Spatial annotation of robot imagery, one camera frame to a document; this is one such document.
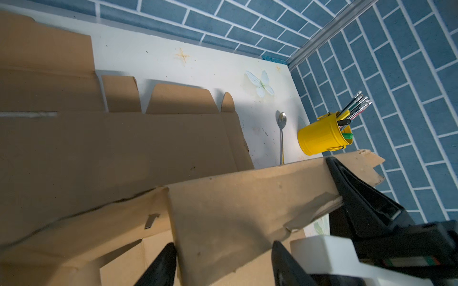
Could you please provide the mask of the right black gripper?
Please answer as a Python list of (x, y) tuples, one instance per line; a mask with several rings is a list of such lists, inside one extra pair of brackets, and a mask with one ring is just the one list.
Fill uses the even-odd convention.
[(350, 238), (361, 262), (429, 279), (435, 286), (458, 284), (456, 220), (415, 225), (403, 206), (336, 157), (326, 163), (343, 199), (343, 206), (329, 214), (331, 235)]

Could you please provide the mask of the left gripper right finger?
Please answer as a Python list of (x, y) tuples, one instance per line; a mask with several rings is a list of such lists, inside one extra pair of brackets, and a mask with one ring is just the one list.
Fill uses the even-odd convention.
[(276, 286), (310, 286), (311, 277), (279, 241), (274, 241), (271, 262)]

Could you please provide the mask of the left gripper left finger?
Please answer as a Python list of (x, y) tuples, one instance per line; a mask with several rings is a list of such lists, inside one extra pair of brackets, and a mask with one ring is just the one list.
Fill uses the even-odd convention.
[(177, 270), (177, 250), (174, 243), (168, 243), (135, 286), (173, 286)]

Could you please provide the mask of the brown cardboard box sheet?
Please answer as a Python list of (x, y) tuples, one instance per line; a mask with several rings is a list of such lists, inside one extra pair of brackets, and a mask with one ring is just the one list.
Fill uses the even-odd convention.
[(230, 94), (109, 76), (91, 38), (1, 13), (1, 284), (134, 285), (172, 237), (184, 286), (264, 285), (265, 254), (342, 206), (326, 161), (255, 170)]

